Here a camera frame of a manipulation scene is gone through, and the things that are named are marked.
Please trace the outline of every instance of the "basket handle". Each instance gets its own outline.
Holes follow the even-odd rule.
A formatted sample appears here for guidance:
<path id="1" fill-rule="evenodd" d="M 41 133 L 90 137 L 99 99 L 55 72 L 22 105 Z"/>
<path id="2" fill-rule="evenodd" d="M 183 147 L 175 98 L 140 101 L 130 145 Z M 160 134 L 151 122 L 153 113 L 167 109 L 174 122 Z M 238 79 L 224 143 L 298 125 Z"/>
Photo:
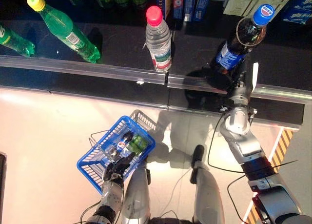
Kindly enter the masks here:
<path id="1" fill-rule="evenodd" d="M 107 132 L 107 131 L 109 131 L 109 130 L 102 130 L 102 131 L 99 131 L 99 132 L 92 133 L 90 135 L 89 142 L 90 142 L 91 148 L 95 147 L 96 144 L 97 144 L 97 141 L 93 138 L 93 136 L 96 135 L 96 134 L 99 134 L 99 133 Z"/>

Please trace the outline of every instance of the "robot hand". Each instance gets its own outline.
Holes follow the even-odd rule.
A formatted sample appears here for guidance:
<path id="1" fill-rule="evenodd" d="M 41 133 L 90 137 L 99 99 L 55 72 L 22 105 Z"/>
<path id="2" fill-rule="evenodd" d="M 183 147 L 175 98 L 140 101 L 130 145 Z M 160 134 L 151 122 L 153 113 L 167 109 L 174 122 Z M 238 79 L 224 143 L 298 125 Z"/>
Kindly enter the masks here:
<path id="1" fill-rule="evenodd" d="M 133 152 L 106 167 L 103 174 L 101 201 L 86 224 L 114 223 L 116 215 L 121 211 L 122 207 L 123 173 L 130 166 L 130 162 L 135 155 Z"/>
<path id="2" fill-rule="evenodd" d="M 115 163 L 110 163 L 103 174 L 103 181 L 112 181 L 116 178 L 121 178 L 123 181 L 123 173 L 130 166 L 130 162 L 136 154 L 132 152 L 129 156 L 120 158 Z"/>
<path id="3" fill-rule="evenodd" d="M 224 121 L 220 132 L 248 178 L 253 203 L 263 224 L 311 224 L 312 218 L 301 215 L 299 203 L 281 176 L 274 171 L 259 141 L 250 131 L 256 110 L 248 106 L 256 84 L 257 65 L 241 64 L 228 89 Z"/>

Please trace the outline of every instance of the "robot leg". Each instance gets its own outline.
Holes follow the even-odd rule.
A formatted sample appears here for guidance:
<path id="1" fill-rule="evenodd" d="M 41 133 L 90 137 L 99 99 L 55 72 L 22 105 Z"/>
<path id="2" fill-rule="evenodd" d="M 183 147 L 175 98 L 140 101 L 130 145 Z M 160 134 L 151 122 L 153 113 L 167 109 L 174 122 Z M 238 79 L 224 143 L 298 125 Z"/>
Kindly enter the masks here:
<path id="1" fill-rule="evenodd" d="M 196 161 L 192 176 L 196 179 L 194 224 L 224 224 L 224 212 L 219 187 L 202 161 Z"/>
<path id="2" fill-rule="evenodd" d="M 150 218 L 150 197 L 146 162 L 134 171 L 128 184 L 121 211 L 122 224 L 147 224 Z"/>

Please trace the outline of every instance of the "blue box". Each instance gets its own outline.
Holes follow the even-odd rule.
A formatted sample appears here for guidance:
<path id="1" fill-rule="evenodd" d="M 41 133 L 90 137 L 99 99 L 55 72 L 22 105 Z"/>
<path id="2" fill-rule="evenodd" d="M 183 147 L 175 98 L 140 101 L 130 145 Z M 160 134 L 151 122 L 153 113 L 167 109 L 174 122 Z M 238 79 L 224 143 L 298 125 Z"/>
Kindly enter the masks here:
<path id="1" fill-rule="evenodd" d="M 286 11 L 283 20 L 300 24 L 305 24 L 312 17 L 311 11 L 289 8 Z"/>
<path id="2" fill-rule="evenodd" d="M 174 0 L 174 18 L 182 19 L 184 0 Z"/>
<path id="3" fill-rule="evenodd" d="M 202 21 L 206 13 L 206 8 L 209 0 L 197 0 L 194 12 L 194 21 Z"/>
<path id="4" fill-rule="evenodd" d="M 184 4 L 184 21 L 192 21 L 195 0 L 185 0 Z"/>
<path id="5" fill-rule="evenodd" d="M 312 0 L 293 0 L 292 6 L 296 9 L 312 10 Z"/>

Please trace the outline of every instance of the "blue shopping basket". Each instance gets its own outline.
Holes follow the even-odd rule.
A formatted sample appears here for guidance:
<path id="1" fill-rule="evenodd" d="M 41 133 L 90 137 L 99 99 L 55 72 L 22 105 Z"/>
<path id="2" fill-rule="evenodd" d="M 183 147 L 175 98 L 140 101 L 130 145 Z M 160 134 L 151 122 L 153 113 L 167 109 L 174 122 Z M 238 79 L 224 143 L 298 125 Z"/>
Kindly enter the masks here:
<path id="1" fill-rule="evenodd" d="M 132 131 L 148 142 L 148 146 L 130 162 L 130 166 L 123 174 L 125 179 L 155 147 L 155 140 L 146 132 L 146 130 L 154 131 L 156 128 L 155 124 L 138 110 L 135 111 L 131 117 L 136 122 L 139 122 L 141 126 L 128 116 L 121 117 L 77 162 L 78 170 L 91 182 L 99 193 L 102 193 L 101 187 L 103 184 L 102 177 L 104 170 L 109 163 L 113 161 L 110 152 L 117 146 L 117 143 L 120 142 L 125 133 Z"/>

